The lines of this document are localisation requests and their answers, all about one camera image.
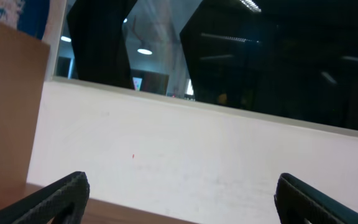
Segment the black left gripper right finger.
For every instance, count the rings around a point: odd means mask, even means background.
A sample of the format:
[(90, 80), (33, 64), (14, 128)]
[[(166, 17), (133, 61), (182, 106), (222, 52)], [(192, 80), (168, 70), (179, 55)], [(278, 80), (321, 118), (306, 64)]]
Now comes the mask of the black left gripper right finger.
[(282, 173), (274, 195), (282, 224), (358, 224), (358, 213), (289, 173)]

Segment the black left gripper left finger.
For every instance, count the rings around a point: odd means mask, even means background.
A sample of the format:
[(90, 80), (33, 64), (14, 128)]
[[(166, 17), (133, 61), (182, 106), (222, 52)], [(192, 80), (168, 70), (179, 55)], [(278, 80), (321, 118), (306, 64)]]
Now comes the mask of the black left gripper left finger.
[(89, 196), (86, 174), (76, 171), (0, 210), (0, 224), (80, 224)]

